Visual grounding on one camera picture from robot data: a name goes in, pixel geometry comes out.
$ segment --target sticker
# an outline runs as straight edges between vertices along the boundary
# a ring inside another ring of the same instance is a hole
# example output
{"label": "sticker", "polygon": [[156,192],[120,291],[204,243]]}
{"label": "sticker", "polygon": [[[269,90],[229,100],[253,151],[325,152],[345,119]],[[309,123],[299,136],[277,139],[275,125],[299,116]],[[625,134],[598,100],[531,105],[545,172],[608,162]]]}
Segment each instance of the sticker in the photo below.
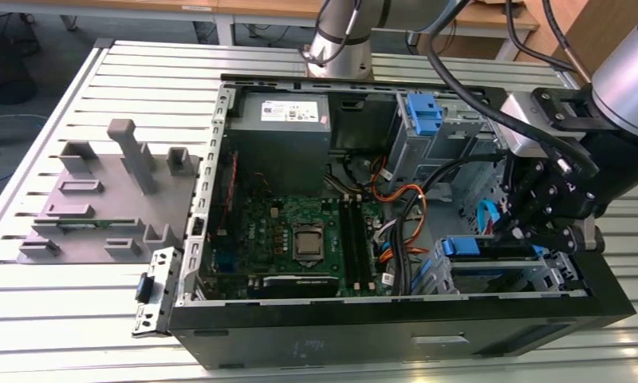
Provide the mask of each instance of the sticker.
{"label": "sticker", "polygon": [[183,6],[184,10],[201,10],[204,12],[213,12],[213,8],[209,6]]}
{"label": "sticker", "polygon": [[385,168],[381,169],[380,173],[383,178],[388,181],[393,179],[393,174]]}
{"label": "sticker", "polygon": [[320,122],[320,104],[316,101],[265,101],[261,120]]}
{"label": "sticker", "polygon": [[392,286],[395,284],[395,275],[383,273],[381,283],[384,285]]}

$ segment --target power supply label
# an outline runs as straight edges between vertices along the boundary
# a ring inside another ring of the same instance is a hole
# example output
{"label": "power supply label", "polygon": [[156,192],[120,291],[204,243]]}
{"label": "power supply label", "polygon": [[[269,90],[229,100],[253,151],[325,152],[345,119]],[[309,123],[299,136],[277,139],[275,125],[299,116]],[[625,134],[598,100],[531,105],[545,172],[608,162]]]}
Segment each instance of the power supply label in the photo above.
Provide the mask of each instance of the power supply label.
{"label": "power supply label", "polygon": [[320,105],[316,101],[265,101],[261,120],[320,122]]}

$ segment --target open computer tower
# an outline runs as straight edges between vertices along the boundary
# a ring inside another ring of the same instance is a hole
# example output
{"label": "open computer tower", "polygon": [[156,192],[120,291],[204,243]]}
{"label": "open computer tower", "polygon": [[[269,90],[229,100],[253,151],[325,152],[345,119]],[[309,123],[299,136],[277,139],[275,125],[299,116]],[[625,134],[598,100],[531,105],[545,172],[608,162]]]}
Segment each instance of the open computer tower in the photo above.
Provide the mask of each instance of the open computer tower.
{"label": "open computer tower", "polygon": [[133,332],[176,336],[207,368],[515,356],[634,313],[600,252],[493,243],[501,160],[447,175],[405,217],[407,231],[427,220],[395,290],[383,233],[403,204],[372,189],[505,147],[444,85],[227,76],[207,145],[184,246],[153,254]]}

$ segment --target cpu socket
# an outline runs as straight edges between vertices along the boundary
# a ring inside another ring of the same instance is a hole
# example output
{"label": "cpu socket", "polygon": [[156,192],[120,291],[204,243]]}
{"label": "cpu socket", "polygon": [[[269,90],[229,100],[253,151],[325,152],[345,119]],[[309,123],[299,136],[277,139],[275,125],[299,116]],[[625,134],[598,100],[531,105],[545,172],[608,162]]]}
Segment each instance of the cpu socket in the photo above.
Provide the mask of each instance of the cpu socket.
{"label": "cpu socket", "polygon": [[324,224],[300,223],[293,226],[293,259],[305,267],[324,261]]}

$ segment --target slotted metal workbench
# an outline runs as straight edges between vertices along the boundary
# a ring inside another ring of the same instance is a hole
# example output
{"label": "slotted metal workbench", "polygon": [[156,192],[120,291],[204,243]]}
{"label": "slotted metal workbench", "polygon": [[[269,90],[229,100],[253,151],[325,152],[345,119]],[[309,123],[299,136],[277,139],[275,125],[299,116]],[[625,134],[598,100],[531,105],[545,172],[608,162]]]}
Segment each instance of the slotted metal workbench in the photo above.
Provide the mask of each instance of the slotted metal workbench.
{"label": "slotted metal workbench", "polygon": [[[467,84],[529,90],[568,83],[539,65],[447,63]],[[373,70],[379,81],[440,82],[423,57],[377,54]],[[132,118],[153,153],[180,145],[201,154],[225,72],[303,76],[304,65],[291,49],[117,41],[92,51],[0,197],[0,381],[638,381],[638,314],[516,358],[205,371],[175,338],[129,336],[145,265],[16,264],[63,169],[64,141],[89,140],[97,152],[120,153],[107,125]],[[638,188],[613,202],[598,225],[605,258],[638,311]]]}

